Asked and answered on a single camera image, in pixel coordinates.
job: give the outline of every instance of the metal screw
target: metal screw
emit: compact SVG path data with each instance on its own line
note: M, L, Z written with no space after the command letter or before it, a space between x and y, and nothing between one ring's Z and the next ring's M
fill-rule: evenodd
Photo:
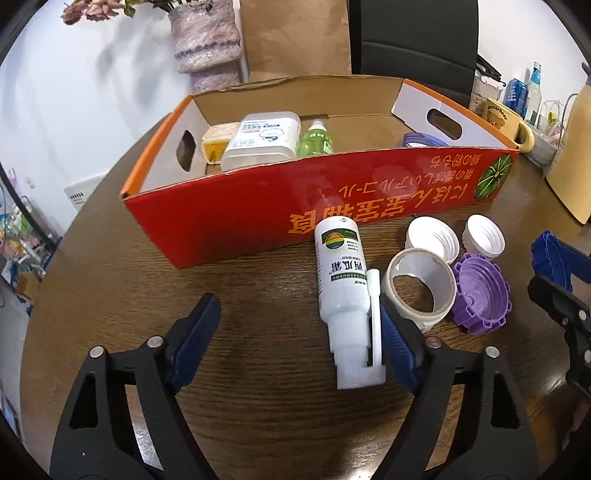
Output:
M160 335L157 335L155 337L151 337L148 339L148 346L150 348L158 348L163 343L164 343L164 339Z
M428 347L431 347L431 348L439 348L443 345L443 342L438 337L427 337L427 340L425 340L425 343L427 344Z
M496 346L488 346L484 351L491 358L497 358L500 355L499 349Z
M101 346L95 346L94 348L92 348L90 350L90 356L92 358L98 358L100 357L103 353L105 353L105 349L102 348Z

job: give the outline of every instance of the black chair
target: black chair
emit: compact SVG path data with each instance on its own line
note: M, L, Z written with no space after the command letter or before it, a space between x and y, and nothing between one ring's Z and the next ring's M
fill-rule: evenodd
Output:
M349 0L352 73L402 77L467 107L478 0Z

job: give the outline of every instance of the watermelon image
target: watermelon image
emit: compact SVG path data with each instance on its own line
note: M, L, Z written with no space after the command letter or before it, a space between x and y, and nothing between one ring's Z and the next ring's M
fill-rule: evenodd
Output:
M497 158L482 174L480 180L478 180L478 185L476 185L476 190L474 190L474 198L478 201L484 200L492 195L493 192L500 189L510 170L510 155L505 154Z

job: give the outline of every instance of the blue can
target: blue can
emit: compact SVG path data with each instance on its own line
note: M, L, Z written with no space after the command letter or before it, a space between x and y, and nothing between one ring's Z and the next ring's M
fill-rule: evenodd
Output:
M528 88L525 83L512 79L507 85L503 103L523 118L527 110L527 93Z

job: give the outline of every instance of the yellow container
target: yellow container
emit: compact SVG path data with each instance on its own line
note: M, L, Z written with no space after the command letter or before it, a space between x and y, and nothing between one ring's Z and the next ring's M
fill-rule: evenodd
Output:
M222 155L239 125L240 122L214 125L205 132L201 140L201 152L208 164L219 165Z

